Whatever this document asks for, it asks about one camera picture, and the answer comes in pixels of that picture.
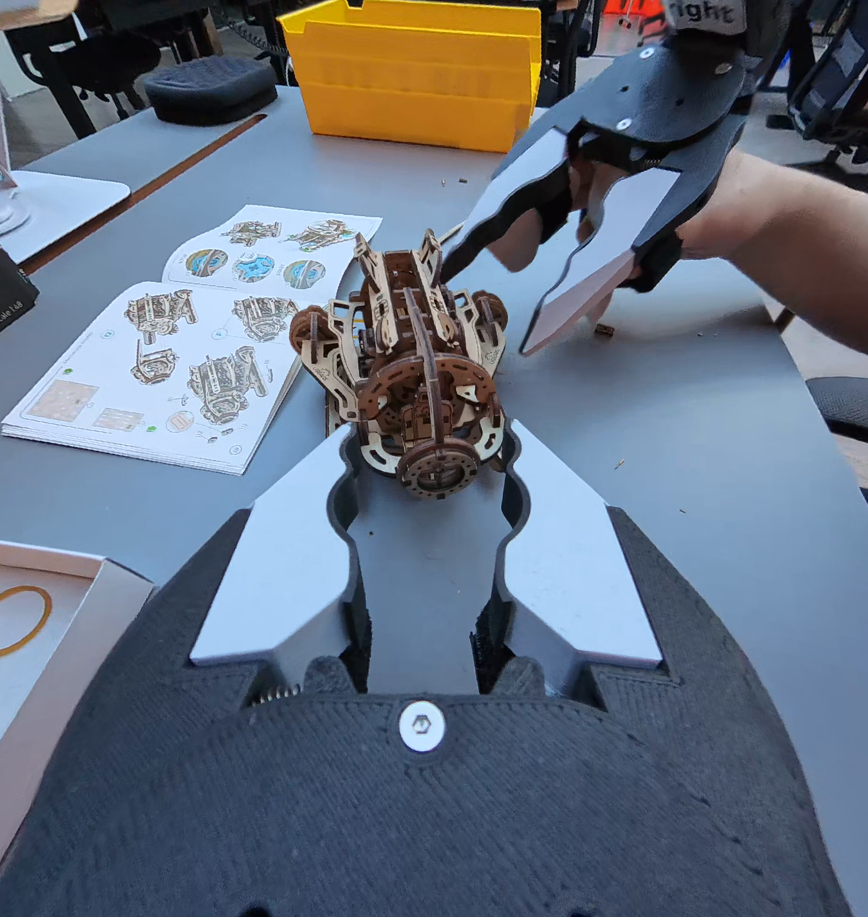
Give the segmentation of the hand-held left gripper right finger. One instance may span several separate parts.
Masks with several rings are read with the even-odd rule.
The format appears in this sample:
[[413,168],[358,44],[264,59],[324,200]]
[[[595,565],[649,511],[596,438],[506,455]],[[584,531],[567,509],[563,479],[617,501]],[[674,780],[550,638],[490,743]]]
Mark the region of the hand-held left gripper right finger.
[[662,654],[607,503],[518,420],[503,456],[511,531],[471,635],[479,691],[511,655],[535,659],[556,694],[588,694],[577,684],[590,663],[656,668]]

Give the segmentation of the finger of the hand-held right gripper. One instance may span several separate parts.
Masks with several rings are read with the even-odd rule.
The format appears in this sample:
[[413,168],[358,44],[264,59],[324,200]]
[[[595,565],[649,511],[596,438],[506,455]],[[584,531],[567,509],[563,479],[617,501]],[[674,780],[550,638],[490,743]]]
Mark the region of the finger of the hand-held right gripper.
[[567,134],[549,129],[490,180],[463,229],[443,249],[440,279],[451,281],[489,245],[505,235],[520,215],[569,192]]
[[586,317],[594,327],[614,290],[635,266],[636,238],[680,174],[650,169],[616,182],[603,201],[600,227],[567,258],[561,276],[542,296],[520,353],[529,356]]

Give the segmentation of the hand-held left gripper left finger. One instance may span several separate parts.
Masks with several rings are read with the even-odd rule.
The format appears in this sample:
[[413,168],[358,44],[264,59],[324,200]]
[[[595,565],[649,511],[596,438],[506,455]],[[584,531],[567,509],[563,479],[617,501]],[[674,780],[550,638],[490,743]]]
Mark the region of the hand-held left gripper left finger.
[[344,657],[366,690],[371,621],[357,547],[358,439],[344,425],[254,503],[190,659],[271,663],[303,687],[309,663]]

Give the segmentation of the wooden mechanical model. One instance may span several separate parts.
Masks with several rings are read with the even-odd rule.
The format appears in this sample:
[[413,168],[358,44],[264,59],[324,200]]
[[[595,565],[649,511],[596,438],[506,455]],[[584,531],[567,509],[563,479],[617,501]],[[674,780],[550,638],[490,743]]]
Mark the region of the wooden mechanical model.
[[419,498],[444,499],[501,448],[494,374],[508,312],[491,292],[443,284],[432,230],[415,249],[385,252],[358,235],[355,257],[359,291],[302,311],[290,342],[327,392],[327,434],[355,426],[372,470]]

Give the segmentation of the person's right forearm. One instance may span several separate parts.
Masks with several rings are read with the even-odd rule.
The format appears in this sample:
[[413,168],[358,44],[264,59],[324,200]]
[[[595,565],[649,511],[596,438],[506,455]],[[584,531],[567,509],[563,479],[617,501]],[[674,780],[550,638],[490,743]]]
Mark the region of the person's right forearm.
[[868,194],[731,155],[727,258],[780,304],[868,355]]

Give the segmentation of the person's right hand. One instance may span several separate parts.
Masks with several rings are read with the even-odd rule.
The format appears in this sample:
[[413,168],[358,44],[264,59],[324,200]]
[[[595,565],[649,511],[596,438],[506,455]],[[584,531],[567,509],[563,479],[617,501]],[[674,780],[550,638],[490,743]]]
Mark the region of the person's right hand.
[[[741,156],[736,149],[732,149],[715,177],[715,181],[703,194],[691,194],[686,202],[675,206],[665,207],[664,233],[659,238],[661,248],[655,255],[651,249],[639,255],[635,250],[635,266],[630,276],[619,286],[631,286],[635,289],[652,289],[659,278],[664,275],[679,258],[689,258],[691,243],[689,237],[693,231],[701,227],[701,216],[714,214],[715,191],[726,192],[729,182],[733,179],[737,167],[740,165]],[[676,185],[683,178],[680,176],[672,185],[669,192],[661,201],[662,209],[666,199],[676,193]],[[591,240],[596,230],[600,227],[603,216],[604,204],[612,186],[629,175],[621,169],[611,165],[589,162],[579,159],[576,168],[571,170],[572,208],[582,212],[577,228],[578,246]]]

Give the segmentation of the black office chair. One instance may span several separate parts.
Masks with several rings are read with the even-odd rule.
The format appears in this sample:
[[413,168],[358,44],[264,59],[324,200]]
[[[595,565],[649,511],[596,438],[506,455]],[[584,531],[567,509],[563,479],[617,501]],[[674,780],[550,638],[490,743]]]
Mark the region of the black office chair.
[[578,58],[595,51],[604,1],[539,1],[543,62],[536,106],[549,108],[575,88]]
[[161,63],[161,49],[171,46],[176,62],[213,53],[205,19],[208,2],[78,2],[76,18],[5,35],[21,71],[47,87],[79,139],[96,132],[82,102],[88,94],[111,101],[120,119],[128,114],[120,95],[144,108],[135,81]]
[[868,444],[868,356],[774,307],[775,324],[831,432]]
[[838,27],[818,59],[810,27],[813,5],[792,2],[782,49],[761,84],[762,93],[771,90],[772,76],[788,55],[787,113],[769,115],[766,127],[829,145],[822,160],[796,167],[868,192],[868,1],[836,2],[832,14]]

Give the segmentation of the yellow plastic bin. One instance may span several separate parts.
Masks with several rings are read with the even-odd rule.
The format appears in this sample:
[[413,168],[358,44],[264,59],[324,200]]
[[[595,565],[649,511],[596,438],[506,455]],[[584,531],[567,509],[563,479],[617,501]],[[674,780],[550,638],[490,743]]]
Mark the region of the yellow plastic bin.
[[529,128],[537,7],[329,1],[279,22],[315,134],[505,153]]

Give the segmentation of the white cardboard box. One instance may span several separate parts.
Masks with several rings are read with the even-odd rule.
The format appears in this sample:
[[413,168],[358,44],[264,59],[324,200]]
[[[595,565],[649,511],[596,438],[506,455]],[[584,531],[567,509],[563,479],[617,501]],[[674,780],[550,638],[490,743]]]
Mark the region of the white cardboard box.
[[152,590],[104,557],[0,541],[0,862],[75,705]]

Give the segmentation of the open instruction booklet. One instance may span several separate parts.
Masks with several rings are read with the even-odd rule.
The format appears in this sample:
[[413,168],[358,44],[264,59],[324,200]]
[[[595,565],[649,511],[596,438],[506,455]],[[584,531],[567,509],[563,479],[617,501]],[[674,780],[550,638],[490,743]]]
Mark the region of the open instruction booklet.
[[113,300],[3,420],[7,437],[241,475],[300,368],[296,313],[380,216],[248,204]]

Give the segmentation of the black padded cushion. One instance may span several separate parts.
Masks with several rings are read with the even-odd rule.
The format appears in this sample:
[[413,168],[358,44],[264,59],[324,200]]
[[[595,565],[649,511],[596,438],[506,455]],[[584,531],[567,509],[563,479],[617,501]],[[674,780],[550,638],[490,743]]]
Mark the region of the black padded cushion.
[[277,98],[269,63],[235,57],[196,59],[152,72],[142,83],[160,120],[194,127],[242,119]]

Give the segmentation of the white stand base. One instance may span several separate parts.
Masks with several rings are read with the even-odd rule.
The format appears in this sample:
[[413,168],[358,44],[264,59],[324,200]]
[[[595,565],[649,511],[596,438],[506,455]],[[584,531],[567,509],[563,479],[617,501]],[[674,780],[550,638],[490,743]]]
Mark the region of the white stand base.
[[0,246],[22,263],[130,194],[127,185],[12,171],[0,91]]

